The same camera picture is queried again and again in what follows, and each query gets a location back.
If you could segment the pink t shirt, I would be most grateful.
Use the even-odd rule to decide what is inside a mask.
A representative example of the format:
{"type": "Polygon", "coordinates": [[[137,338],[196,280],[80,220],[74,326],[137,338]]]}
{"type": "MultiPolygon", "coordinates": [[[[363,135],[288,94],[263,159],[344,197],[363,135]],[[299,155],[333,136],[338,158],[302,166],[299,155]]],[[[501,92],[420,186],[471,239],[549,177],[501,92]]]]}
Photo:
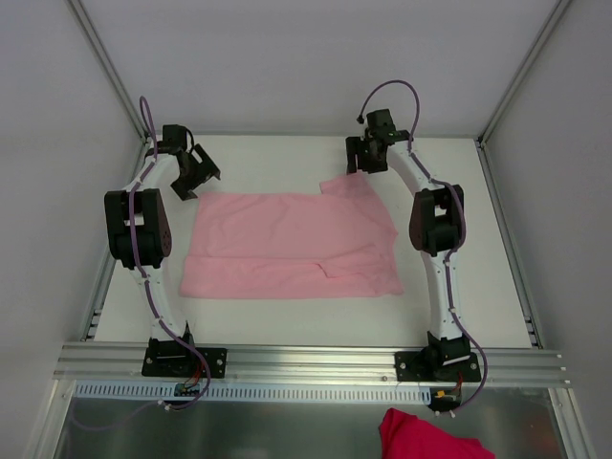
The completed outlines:
{"type": "Polygon", "coordinates": [[[203,299],[401,295],[398,232],[361,173],[318,194],[210,192],[199,200],[180,293],[203,299]]]}

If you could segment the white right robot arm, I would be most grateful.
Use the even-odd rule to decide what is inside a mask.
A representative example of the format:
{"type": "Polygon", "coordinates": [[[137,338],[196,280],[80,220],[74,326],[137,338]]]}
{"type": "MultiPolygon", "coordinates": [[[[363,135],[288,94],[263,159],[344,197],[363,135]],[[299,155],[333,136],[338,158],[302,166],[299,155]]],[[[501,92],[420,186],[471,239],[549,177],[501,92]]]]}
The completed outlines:
{"type": "Polygon", "coordinates": [[[453,374],[470,357],[456,292],[456,253],[465,243],[463,188],[434,176],[412,149],[413,135],[396,127],[387,109],[360,114],[362,134],[345,141],[347,172],[394,170],[412,193],[408,236],[426,268],[430,329],[424,368],[436,380],[453,374]]]}

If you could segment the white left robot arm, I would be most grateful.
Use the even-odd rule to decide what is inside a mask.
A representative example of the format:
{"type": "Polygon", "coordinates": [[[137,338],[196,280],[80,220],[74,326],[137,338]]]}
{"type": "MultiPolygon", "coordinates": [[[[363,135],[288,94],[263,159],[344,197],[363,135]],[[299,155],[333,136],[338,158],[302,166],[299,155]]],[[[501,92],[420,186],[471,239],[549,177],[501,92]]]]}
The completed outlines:
{"type": "Polygon", "coordinates": [[[174,174],[170,189],[183,202],[196,199],[199,186],[221,178],[220,168],[193,133],[181,124],[167,124],[135,178],[106,192],[104,210],[111,255],[131,273],[148,308],[153,355],[173,374],[185,376],[195,368],[197,353],[188,321],[166,290],[173,241],[161,185],[168,172],[174,174]]]}

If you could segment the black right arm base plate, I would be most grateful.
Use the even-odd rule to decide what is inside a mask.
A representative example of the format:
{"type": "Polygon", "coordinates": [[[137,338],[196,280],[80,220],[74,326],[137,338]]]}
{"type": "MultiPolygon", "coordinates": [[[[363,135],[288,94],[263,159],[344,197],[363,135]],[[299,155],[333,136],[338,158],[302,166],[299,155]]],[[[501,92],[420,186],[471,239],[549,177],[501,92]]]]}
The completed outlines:
{"type": "Polygon", "coordinates": [[[464,361],[444,366],[427,362],[421,351],[399,351],[394,354],[398,382],[405,383],[480,383],[482,375],[474,353],[464,361]]]}

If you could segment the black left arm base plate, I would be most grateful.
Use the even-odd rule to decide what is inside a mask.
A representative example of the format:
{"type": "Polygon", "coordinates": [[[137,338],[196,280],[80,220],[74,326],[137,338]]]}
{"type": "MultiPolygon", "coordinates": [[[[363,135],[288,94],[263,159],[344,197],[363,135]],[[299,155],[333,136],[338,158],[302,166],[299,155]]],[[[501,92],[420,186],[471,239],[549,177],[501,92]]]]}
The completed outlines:
{"type": "MultiPolygon", "coordinates": [[[[226,374],[228,350],[220,347],[197,347],[196,350],[205,358],[212,379],[223,379],[226,374]]],[[[201,361],[188,349],[175,341],[151,343],[144,355],[141,374],[149,378],[184,378],[192,377],[197,370],[202,370],[205,378],[208,374],[201,361]]]]}

